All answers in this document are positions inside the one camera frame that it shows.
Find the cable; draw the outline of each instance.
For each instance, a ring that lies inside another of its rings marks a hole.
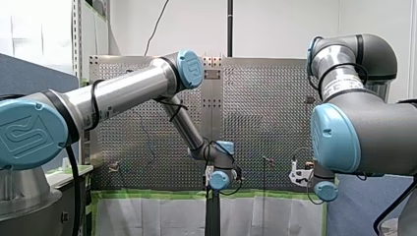
[[[312,200],[312,197],[310,196],[309,188],[311,187],[310,183],[311,183],[311,180],[312,180],[312,176],[313,176],[313,171],[310,173],[309,181],[307,182],[307,187],[306,187],[307,197],[309,198],[310,202],[312,202],[312,204],[314,204],[314,205],[322,205],[325,201],[321,201],[321,202],[317,203],[317,202],[314,202]]]
[[[161,104],[165,104],[165,105],[170,105],[170,106],[178,106],[177,110],[175,111],[175,113],[169,118],[169,122],[172,122],[172,120],[175,118],[175,116],[178,115],[178,113],[180,112],[181,108],[184,108],[185,110],[188,110],[188,107],[183,105],[183,101],[181,100],[180,104],[174,104],[174,103],[169,103],[169,102],[165,102],[165,101],[161,101],[158,99],[155,99],[156,102],[159,102]]]
[[[222,145],[220,145],[216,141],[211,141],[209,144],[210,145],[215,144],[217,147],[219,147],[220,149],[222,149],[232,159],[232,164],[234,164],[235,159],[234,159],[233,155],[226,148],[224,148]]]
[[[98,122],[100,121],[100,111],[98,109],[97,98],[95,97],[95,89],[97,88],[98,83],[103,82],[103,81],[104,80],[96,80],[91,85],[91,104],[92,104],[92,108],[94,109],[93,115],[95,116],[95,119],[93,119],[91,115],[92,125],[88,129],[86,129],[86,131],[95,129],[98,125]]]
[[[243,180],[239,180],[239,187],[237,187],[237,189],[235,190],[235,191],[233,191],[233,192],[231,192],[231,193],[223,193],[223,192],[221,192],[221,191],[218,191],[221,195],[224,195],[224,196],[231,196],[231,195],[234,195],[234,194],[236,194],[237,192],[239,192],[239,190],[242,188],[242,185],[243,185]]]
[[[377,235],[380,235],[379,227],[383,219],[386,218],[387,215],[389,215],[396,207],[398,207],[398,205],[400,205],[402,201],[404,201],[408,197],[408,195],[410,195],[414,191],[416,186],[417,179],[414,179],[410,186],[408,186],[408,188],[405,189],[405,191],[386,210],[384,210],[384,212],[382,212],[380,216],[378,216],[373,225],[374,231]]]
[[[297,149],[295,149],[292,154],[291,154],[291,159],[292,160],[296,160],[295,156],[298,154],[298,152],[300,152],[301,150],[309,150],[309,151],[313,151],[311,148],[309,147],[298,147]]]
[[[145,134],[147,134],[147,138],[148,138],[147,146],[148,146],[148,150],[149,150],[150,154],[152,155],[152,160],[148,161],[147,165],[144,168],[144,169],[146,169],[156,160],[156,154],[155,154],[155,152],[153,151],[153,148],[152,148],[150,134],[149,134],[148,130],[145,128],[144,123],[142,122],[143,118],[142,118],[141,114],[139,114],[139,112],[136,112],[135,110],[134,110],[134,112],[137,113],[139,115],[139,117],[141,118],[141,120],[140,120],[141,128],[145,132]]]
[[[314,85],[314,83],[312,82],[313,72],[312,72],[311,64],[312,64],[312,61],[313,61],[313,53],[312,53],[313,48],[314,48],[314,46],[316,45],[316,43],[319,39],[323,39],[323,37],[322,36],[316,36],[313,39],[313,41],[311,42],[309,49],[307,50],[308,55],[309,55],[308,58],[307,58],[307,80],[309,81],[310,86],[315,90],[319,90],[319,88],[316,85]]]
[[[364,177],[362,178],[360,175],[356,175],[356,177],[360,180],[360,181],[366,181],[368,179],[368,176],[363,173]]]
[[[147,50],[145,50],[145,55],[144,55],[144,56],[147,56],[147,54],[148,54],[150,41],[151,41],[151,40],[153,39],[153,37],[155,36],[157,26],[159,25],[159,21],[160,21],[160,19],[162,18],[163,12],[165,12],[165,8],[166,8],[166,5],[168,5],[168,2],[169,2],[169,0],[166,0],[165,4],[163,5],[162,11],[160,12],[160,14],[159,14],[159,18],[157,19],[156,24],[155,24],[155,27],[154,27],[154,29],[153,29],[153,33],[152,33],[152,35],[150,36],[150,38],[149,38],[149,40],[148,40]]]
[[[65,150],[68,153],[68,158],[70,159],[71,170],[73,172],[74,179],[74,226],[73,226],[73,236],[79,235],[80,230],[80,213],[81,213],[81,188],[80,188],[80,175],[77,166],[77,160],[74,155],[73,149],[71,146],[65,147]]]
[[[324,78],[328,75],[328,73],[330,73],[332,70],[334,70],[334,69],[336,69],[336,68],[338,68],[338,67],[341,67],[341,66],[353,66],[353,67],[355,67],[356,69],[359,69],[360,71],[362,71],[362,73],[363,73],[363,76],[364,76],[364,79],[363,79],[363,82],[362,82],[362,84],[363,85],[365,85],[367,82],[368,82],[368,71],[366,70],[366,68],[365,67],[363,67],[362,65],[360,65],[360,64],[357,64],[357,63],[353,63],[353,62],[346,62],[346,63],[340,63],[340,64],[336,64],[336,65],[332,65],[332,66],[330,66],[323,74],[322,74],[322,76],[319,78],[319,85],[318,85],[318,92],[319,92],[319,96],[320,96],[320,99],[321,100],[323,100],[323,97],[322,97],[322,90],[321,90],[321,87],[322,87],[322,83],[323,83],[323,80],[324,80]]]

